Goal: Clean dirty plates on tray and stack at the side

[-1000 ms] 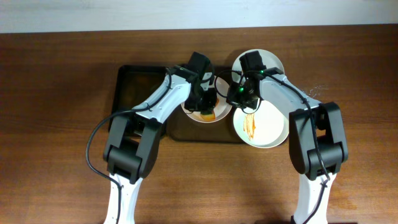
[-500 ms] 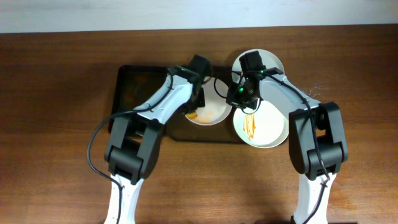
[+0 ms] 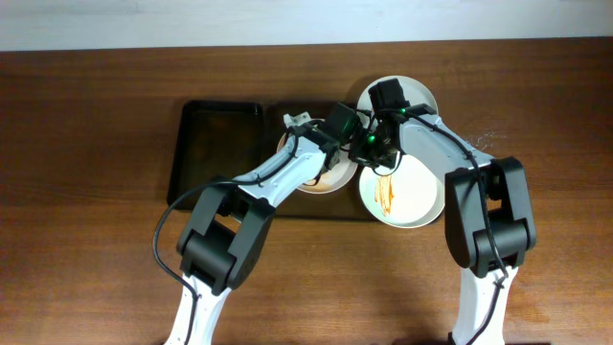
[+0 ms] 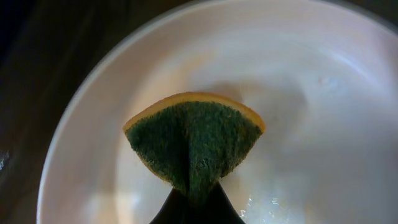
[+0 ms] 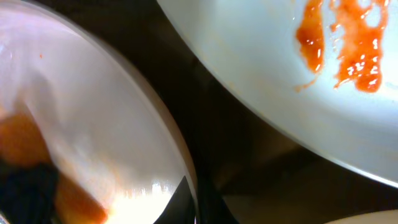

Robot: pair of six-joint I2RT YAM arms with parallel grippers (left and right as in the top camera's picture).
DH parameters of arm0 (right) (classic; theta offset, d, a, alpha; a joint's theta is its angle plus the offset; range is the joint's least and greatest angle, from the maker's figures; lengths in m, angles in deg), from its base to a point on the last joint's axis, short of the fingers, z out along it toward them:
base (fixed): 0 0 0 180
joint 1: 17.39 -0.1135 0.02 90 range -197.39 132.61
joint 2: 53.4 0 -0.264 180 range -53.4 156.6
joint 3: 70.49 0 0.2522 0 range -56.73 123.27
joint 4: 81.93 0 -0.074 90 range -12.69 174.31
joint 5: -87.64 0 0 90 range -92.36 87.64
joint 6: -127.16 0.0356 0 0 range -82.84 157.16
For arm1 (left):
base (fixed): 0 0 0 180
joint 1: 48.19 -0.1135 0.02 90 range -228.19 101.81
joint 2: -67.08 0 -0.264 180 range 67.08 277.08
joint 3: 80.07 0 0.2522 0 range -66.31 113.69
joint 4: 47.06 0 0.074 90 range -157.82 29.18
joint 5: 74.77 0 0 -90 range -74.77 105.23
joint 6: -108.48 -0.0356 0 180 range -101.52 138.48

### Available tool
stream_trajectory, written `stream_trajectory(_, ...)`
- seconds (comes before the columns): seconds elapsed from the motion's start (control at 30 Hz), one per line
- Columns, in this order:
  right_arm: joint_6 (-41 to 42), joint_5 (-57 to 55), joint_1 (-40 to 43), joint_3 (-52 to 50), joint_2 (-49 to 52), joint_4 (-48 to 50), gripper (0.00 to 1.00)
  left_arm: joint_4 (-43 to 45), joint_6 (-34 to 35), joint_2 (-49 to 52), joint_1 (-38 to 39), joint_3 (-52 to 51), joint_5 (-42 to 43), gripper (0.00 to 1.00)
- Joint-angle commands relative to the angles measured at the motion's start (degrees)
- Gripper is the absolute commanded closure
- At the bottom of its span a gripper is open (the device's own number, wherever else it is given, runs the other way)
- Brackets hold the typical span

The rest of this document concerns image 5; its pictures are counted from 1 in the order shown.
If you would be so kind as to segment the white plate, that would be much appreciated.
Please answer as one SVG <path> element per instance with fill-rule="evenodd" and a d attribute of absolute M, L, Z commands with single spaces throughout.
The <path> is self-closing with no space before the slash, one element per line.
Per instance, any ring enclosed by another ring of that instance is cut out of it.
<path fill-rule="evenodd" d="M 38 124 L 55 165 L 109 210 L 110 223 L 154 223 L 197 178 L 163 101 L 113 48 L 50 10 L 1 2 L 1 106 Z"/>
<path fill-rule="evenodd" d="M 397 185 L 397 2 L 389 4 L 382 84 L 339 85 L 339 33 L 325 35 L 315 76 L 295 37 L 305 1 L 162 0 L 160 7 L 211 74 L 264 121 L 311 151 Z"/>

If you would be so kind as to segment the green and orange sponge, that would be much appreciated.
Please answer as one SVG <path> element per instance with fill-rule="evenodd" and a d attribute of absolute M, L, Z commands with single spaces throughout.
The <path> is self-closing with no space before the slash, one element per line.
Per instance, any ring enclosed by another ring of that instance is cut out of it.
<path fill-rule="evenodd" d="M 23 168 L 53 165 L 39 127 L 26 114 L 1 120 L 1 159 Z M 62 223 L 105 223 L 108 219 L 106 210 L 63 173 L 58 178 L 54 202 Z"/>

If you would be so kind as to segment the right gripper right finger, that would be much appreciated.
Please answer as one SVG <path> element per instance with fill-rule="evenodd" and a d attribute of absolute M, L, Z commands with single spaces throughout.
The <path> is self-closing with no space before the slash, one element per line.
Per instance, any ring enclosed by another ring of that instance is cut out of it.
<path fill-rule="evenodd" d="M 238 224 L 221 194 L 209 180 L 198 182 L 198 207 L 201 224 Z"/>

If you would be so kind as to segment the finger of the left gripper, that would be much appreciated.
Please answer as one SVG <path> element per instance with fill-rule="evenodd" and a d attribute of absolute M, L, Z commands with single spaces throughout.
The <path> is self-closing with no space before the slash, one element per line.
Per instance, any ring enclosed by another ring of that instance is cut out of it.
<path fill-rule="evenodd" d="M 52 223 L 57 182 L 58 170 L 50 165 L 21 168 L 1 162 L 1 223 Z"/>

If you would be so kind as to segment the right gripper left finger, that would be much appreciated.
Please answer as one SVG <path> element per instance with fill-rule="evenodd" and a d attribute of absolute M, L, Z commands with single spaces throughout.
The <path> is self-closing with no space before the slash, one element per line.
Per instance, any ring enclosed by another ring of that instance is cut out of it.
<path fill-rule="evenodd" d="M 194 224 L 195 206 L 186 177 L 169 200 L 165 210 L 154 224 Z"/>

